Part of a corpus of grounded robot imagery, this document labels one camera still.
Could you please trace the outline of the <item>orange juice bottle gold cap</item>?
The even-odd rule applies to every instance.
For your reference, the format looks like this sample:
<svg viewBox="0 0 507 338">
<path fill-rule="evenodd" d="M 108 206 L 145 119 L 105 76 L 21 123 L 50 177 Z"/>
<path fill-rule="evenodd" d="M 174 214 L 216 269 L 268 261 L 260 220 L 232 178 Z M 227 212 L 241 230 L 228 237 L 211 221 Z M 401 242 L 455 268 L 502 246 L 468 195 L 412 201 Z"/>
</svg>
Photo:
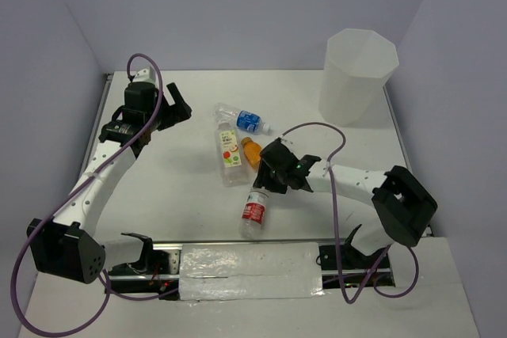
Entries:
<svg viewBox="0 0 507 338">
<path fill-rule="evenodd" d="M 258 171 L 261 164 L 261 146 L 250 137 L 242 139 L 241 144 L 246 160 L 255 171 Z"/>
</svg>

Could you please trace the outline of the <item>red cap water bottle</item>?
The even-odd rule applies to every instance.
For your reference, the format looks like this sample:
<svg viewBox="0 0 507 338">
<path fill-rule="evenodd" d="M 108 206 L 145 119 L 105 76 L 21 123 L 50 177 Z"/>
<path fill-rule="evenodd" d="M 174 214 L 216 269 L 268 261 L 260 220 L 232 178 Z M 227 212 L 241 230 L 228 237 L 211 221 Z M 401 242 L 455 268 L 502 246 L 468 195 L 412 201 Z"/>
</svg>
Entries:
<svg viewBox="0 0 507 338">
<path fill-rule="evenodd" d="M 269 193 L 264 189 L 252 188 L 242 211 L 239 233 L 246 240 L 257 240 L 263 230 Z"/>
</svg>

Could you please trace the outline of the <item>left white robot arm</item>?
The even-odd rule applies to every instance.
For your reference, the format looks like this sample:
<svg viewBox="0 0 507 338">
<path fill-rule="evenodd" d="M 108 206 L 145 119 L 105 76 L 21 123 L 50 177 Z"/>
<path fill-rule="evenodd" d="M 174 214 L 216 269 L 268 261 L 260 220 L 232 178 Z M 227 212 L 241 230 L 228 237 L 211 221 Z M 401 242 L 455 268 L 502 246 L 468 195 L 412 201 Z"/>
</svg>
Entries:
<svg viewBox="0 0 507 338">
<path fill-rule="evenodd" d="M 133 166 L 155 131 L 188 120 L 192 109 L 177 85 L 167 86 L 169 104 L 155 84 L 133 81 L 124 91 L 124 104 L 99 134 L 99 143 L 77 186 L 81 191 L 48 222 L 35 218 L 27 234 L 36 269 L 80 283 L 92 283 L 104 269 L 127 264 L 143 274 L 154 267 L 150 237 L 122 233 L 112 241 L 94 239 L 98 220 L 123 175 Z"/>
</svg>

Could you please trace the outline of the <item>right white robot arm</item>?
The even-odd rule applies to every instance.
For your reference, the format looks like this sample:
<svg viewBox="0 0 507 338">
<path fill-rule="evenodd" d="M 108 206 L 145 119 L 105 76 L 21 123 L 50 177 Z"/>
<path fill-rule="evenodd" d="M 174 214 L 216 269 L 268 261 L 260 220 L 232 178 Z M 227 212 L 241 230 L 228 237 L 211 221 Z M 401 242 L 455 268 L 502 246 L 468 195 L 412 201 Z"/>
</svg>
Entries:
<svg viewBox="0 0 507 338">
<path fill-rule="evenodd" d="M 355 268 L 394 243 L 417 246 L 437 210 L 436 200 L 399 165 L 374 171 L 332 165 L 309 154 L 298 158 L 280 138 L 267 145 L 260 158 L 256 188 L 277 194 L 289 188 L 325 192 L 373 208 L 375 216 L 354 227 L 345 241 L 345 260 Z"/>
</svg>

